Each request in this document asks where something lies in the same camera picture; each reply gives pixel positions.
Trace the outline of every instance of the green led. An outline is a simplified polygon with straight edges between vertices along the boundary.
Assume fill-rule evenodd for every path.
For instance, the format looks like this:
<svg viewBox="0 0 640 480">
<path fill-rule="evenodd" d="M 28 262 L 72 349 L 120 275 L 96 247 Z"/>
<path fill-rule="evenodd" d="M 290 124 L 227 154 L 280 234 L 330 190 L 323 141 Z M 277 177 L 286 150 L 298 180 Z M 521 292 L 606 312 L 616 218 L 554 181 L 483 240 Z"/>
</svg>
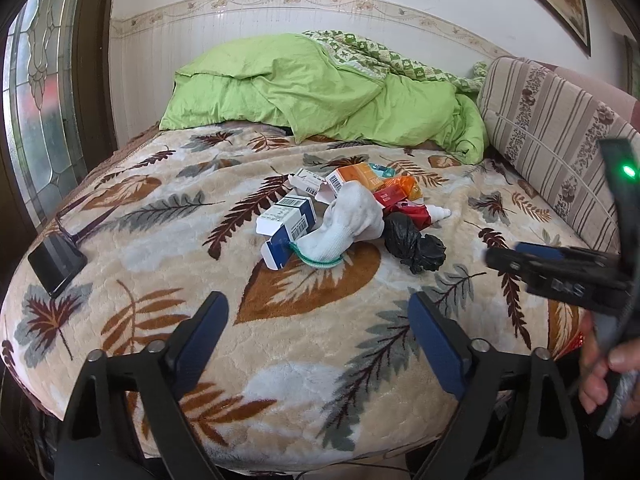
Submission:
<svg viewBox="0 0 640 480">
<path fill-rule="evenodd" d="M 636 176 L 636 170 L 634 170 L 631 166 L 623 166 L 622 171 L 626 173 L 627 176 L 634 178 Z"/>
</svg>

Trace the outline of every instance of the floral wallpaper border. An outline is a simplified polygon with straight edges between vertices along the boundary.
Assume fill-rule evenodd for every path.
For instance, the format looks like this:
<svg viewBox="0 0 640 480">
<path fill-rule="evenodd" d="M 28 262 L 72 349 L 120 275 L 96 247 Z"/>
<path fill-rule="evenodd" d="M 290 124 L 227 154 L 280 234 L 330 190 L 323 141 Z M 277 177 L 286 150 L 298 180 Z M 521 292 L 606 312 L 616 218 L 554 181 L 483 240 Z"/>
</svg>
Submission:
<svg viewBox="0 0 640 480">
<path fill-rule="evenodd" d="M 467 46 L 491 59 L 509 55 L 504 49 L 469 30 L 421 10 L 392 4 L 384 0 L 184 0 L 158 7 L 126 20 L 111 20 L 111 37 L 114 39 L 126 38 L 145 30 L 194 16 L 265 7 L 270 9 L 290 9 L 292 7 L 323 9 L 360 14 L 368 18 L 377 18 L 419 28 Z"/>
</svg>

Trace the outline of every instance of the black phone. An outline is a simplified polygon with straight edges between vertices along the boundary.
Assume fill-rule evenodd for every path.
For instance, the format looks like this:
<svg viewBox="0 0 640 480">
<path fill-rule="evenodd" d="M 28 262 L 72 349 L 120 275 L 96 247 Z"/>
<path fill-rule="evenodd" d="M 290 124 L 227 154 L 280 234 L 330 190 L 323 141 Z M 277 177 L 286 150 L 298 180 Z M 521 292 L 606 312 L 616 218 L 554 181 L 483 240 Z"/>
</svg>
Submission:
<svg viewBox="0 0 640 480">
<path fill-rule="evenodd" d="M 86 256 L 58 233 L 47 235 L 27 259 L 52 298 L 57 298 L 87 263 Z"/>
</svg>

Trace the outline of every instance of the leaf-patterned blanket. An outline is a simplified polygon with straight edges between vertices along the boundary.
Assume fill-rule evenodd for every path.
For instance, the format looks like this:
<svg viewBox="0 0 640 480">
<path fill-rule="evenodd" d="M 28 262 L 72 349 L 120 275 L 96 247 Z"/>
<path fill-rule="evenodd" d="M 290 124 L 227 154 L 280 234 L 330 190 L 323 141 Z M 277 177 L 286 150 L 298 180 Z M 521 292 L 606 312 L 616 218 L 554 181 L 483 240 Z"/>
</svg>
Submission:
<svg viewBox="0 0 640 480">
<path fill-rule="evenodd" d="M 410 331 L 413 290 L 503 351 L 546 346 L 558 356 L 579 338 L 576 308 L 530 296 L 482 262 L 487 247 L 518 240 L 581 245 L 498 155 L 461 166 L 428 149 L 295 145 L 250 123 L 148 136 L 94 171 L 60 210 L 89 260 L 72 285 L 50 300 L 25 259 L 0 314 L 5 364 L 59 418 L 92 349 L 126 354 L 166 338 L 212 290 L 228 298 L 229 324 L 181 405 L 213 460 L 244 470 L 402 452 L 442 432 L 455 401 Z M 447 247 L 440 271 L 414 276 L 381 240 L 355 244 L 333 269 L 294 257 L 268 270 L 255 219 L 287 193 L 287 174 L 358 162 L 415 176 L 428 202 L 452 210 L 427 229 Z M 156 454 L 137 394 L 129 405 L 143 450 Z"/>
</svg>

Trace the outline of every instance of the blanket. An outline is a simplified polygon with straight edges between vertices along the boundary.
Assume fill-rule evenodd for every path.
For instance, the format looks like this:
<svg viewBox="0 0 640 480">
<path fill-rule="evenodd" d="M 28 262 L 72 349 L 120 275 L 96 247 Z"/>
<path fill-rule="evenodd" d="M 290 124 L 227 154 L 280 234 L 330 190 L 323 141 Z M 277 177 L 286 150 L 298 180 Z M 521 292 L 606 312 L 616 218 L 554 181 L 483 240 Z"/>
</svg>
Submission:
<svg viewBox="0 0 640 480">
<path fill-rule="evenodd" d="M 583 245 L 498 155 L 464 166 L 423 148 L 319 137 L 296 145 L 247 123 L 150 134 L 60 210 L 66 230 L 84 237 L 87 266 L 50 300 L 25 258 L 2 306 L 7 369 L 59 418 L 92 349 L 127 354 L 167 338 L 212 290 L 228 298 L 229 322 L 180 404 L 209 456 L 241 470 L 389 456 L 442 433 L 456 402 L 408 325 L 414 290 L 503 351 L 544 346 L 559 356 L 577 344 L 575 307 L 530 296 L 482 262 L 487 247 L 518 240 Z M 255 219 L 287 193 L 287 174 L 359 162 L 413 175 L 429 203 L 452 210 L 425 231 L 447 248 L 441 269 L 414 275 L 382 240 L 353 245 L 331 269 L 295 257 L 267 269 Z M 140 399 L 128 401 L 144 452 L 157 455 Z"/>
<path fill-rule="evenodd" d="M 431 139 L 475 164 L 486 131 L 471 97 L 486 66 L 474 71 L 457 77 L 340 31 L 245 38 L 177 71 L 161 128 L 250 120 L 291 127 L 298 142 L 315 134 L 394 146 Z"/>
</svg>

